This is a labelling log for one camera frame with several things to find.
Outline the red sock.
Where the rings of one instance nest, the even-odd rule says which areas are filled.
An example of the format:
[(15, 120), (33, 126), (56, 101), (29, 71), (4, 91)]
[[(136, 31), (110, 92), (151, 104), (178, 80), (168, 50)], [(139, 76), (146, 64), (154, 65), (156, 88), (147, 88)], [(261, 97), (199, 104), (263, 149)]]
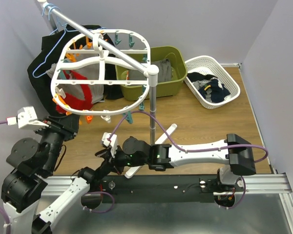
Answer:
[(75, 97), (71, 94), (66, 94), (63, 100), (66, 102), (67, 105), (69, 105), (71, 109), (75, 109), (78, 111), (90, 110), (93, 106), (92, 95), (90, 93), (82, 94), (81, 98)]
[(87, 84), (65, 85), (63, 90), (65, 94), (71, 94), (77, 98), (81, 98), (82, 94), (86, 93), (90, 93), (92, 95), (89, 85)]

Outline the black white striped sock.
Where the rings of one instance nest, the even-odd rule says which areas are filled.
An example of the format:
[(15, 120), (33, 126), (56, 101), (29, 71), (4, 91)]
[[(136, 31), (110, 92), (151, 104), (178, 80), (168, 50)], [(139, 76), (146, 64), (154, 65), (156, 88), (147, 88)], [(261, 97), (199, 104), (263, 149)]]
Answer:
[(211, 80), (212, 78), (217, 78), (217, 77), (211, 74), (203, 75), (199, 72), (192, 72), (192, 73), (188, 73), (187, 78), (191, 82), (196, 82), (196, 81), (203, 81), (203, 80)]

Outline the navy yellow patterned sock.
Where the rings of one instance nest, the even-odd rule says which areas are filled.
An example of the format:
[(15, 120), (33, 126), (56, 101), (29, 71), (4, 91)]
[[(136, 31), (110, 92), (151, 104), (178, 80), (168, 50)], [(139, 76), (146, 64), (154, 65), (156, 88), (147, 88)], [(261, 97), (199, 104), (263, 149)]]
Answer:
[(205, 100), (211, 103), (220, 103), (225, 100), (225, 97), (230, 95), (229, 90), (224, 84), (208, 83), (205, 88)]

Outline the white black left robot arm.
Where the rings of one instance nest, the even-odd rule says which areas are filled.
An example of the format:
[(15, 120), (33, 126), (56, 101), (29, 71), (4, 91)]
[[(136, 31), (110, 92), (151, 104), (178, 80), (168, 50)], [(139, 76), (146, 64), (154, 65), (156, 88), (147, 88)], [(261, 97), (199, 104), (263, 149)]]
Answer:
[(17, 116), (20, 128), (30, 127), (40, 141), (27, 137), (14, 144), (6, 159), (14, 169), (4, 179), (1, 199), (6, 214), (6, 234), (50, 234), (63, 215), (82, 195), (98, 189), (98, 175), (88, 167), (78, 170), (69, 187), (45, 210), (36, 213), (46, 178), (53, 175), (62, 145), (79, 130), (77, 115), (30, 119)]

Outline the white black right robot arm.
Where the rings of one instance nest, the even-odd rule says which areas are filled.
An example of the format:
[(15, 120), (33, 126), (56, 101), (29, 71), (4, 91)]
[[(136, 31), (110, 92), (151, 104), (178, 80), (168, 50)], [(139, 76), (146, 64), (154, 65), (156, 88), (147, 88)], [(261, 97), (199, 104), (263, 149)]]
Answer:
[(147, 165), (155, 171), (165, 171), (186, 164), (218, 163), (223, 168), (215, 178), (215, 186), (226, 191), (238, 176), (252, 176), (256, 173), (251, 144), (237, 134), (227, 134), (227, 138), (207, 144), (149, 145), (143, 140), (130, 136), (122, 146), (114, 136), (109, 146), (95, 155), (104, 159), (100, 166), (101, 177), (110, 172), (122, 173), (125, 166)]

